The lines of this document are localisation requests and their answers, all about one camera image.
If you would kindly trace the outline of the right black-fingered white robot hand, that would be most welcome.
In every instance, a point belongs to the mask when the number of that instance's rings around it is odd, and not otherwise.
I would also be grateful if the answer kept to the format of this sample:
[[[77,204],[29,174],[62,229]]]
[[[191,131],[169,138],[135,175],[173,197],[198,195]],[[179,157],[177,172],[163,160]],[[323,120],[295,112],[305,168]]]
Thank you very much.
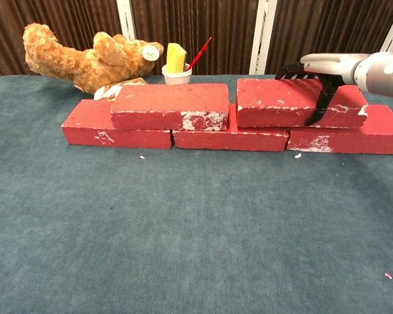
[[[354,72],[369,54],[362,53],[317,53],[307,54],[299,61],[283,65],[275,74],[276,80],[318,78],[322,89],[316,101],[314,112],[305,126],[319,122],[326,113],[339,87],[354,85]]]

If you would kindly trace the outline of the red brick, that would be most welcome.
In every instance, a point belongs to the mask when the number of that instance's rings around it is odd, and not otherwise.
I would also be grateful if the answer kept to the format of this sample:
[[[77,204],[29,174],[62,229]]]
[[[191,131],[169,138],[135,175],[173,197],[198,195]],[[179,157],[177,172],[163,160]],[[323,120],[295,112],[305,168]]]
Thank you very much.
[[[236,118],[240,128],[303,127],[322,90],[317,79],[240,78],[236,83]],[[352,85],[338,88],[326,113],[313,128],[359,128],[368,102]]]
[[[229,89],[225,84],[125,86],[110,113],[120,130],[222,131],[228,127]]]
[[[288,150],[344,154],[393,155],[393,111],[370,105],[360,128],[290,128]]]
[[[61,125],[70,145],[117,148],[172,148],[168,130],[119,130],[113,126],[108,101],[84,99]]]
[[[240,128],[238,109],[229,107],[229,126],[224,131],[173,131],[175,147],[185,149],[282,152],[289,139],[286,128]]]

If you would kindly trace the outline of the red plastic fork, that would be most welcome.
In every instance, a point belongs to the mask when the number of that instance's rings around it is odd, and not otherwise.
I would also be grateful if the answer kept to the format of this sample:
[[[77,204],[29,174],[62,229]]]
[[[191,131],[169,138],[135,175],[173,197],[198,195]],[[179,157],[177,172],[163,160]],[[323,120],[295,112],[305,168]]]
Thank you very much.
[[[187,70],[192,69],[195,64],[197,63],[197,61],[201,58],[201,56],[203,55],[203,53],[205,53],[205,51],[208,48],[208,45],[211,43],[212,41],[212,37],[209,37],[208,40],[204,43],[204,45],[202,46],[202,48],[199,50],[198,54],[194,57],[194,59],[192,60],[192,62],[189,64]]]

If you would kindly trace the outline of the white paper cup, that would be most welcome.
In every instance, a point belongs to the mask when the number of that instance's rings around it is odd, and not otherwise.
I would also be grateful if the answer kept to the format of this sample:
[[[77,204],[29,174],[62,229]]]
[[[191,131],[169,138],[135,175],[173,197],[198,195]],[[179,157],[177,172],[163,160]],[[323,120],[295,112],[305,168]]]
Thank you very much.
[[[193,70],[188,69],[189,64],[185,63],[183,72],[180,73],[170,73],[167,71],[167,65],[162,67],[162,74],[164,77],[165,84],[167,85],[178,85],[178,84],[188,84],[191,80],[191,75]]]

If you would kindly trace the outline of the yellow sponge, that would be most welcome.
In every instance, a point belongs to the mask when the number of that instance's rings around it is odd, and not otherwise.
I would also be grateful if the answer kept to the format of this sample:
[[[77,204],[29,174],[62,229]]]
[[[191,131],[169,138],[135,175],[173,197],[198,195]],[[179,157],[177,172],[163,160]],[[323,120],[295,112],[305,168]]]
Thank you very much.
[[[169,73],[181,73],[185,67],[187,51],[178,43],[168,43],[166,70]]]

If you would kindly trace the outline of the blue table cloth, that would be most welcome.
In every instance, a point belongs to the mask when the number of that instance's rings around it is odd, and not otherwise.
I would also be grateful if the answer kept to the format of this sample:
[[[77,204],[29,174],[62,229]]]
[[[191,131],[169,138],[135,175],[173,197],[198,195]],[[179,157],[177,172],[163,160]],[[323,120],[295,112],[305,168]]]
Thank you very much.
[[[393,314],[393,155],[69,145],[0,77],[0,314]]]

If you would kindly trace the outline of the brown plush teddy bear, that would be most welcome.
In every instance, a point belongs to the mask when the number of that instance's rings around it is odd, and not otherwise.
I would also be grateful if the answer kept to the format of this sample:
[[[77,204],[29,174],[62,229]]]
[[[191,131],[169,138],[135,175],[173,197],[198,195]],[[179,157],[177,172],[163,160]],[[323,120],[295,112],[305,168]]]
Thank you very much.
[[[148,75],[164,52],[159,42],[130,40],[104,31],[94,35],[92,48],[77,50],[64,46],[48,25],[38,23],[25,26],[22,40],[31,71],[68,80],[87,94]]]

